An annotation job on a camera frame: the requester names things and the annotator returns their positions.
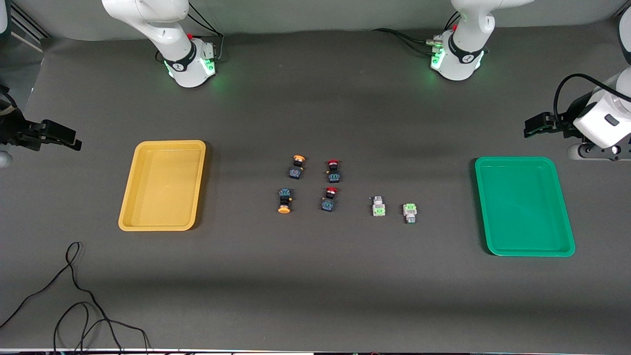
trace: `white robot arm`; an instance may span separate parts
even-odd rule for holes
[[[177,21],[187,0],[102,0],[107,13],[147,36],[162,53],[169,75],[183,87],[200,86],[215,74],[212,44],[190,39]]]
[[[431,68],[449,80],[465,80],[480,66],[482,48],[495,29],[491,11],[516,8],[534,0],[451,0],[461,15],[456,31],[447,29],[434,40],[443,41]]]
[[[631,11],[626,11],[618,26],[618,39],[625,59],[631,65]],[[571,78],[583,78],[596,89],[574,100],[559,114],[558,96]],[[557,88],[554,112],[543,112],[526,121],[526,138],[538,133],[563,131],[566,138],[581,138],[581,144],[569,148],[572,159],[631,160],[631,67],[601,83],[585,74],[572,74]]]

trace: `rectangular tray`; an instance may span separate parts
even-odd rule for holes
[[[487,245],[493,254],[574,254],[557,169],[550,159],[481,157],[475,170]]]
[[[119,227],[186,231],[195,223],[206,145],[200,140],[144,141],[131,162]]]

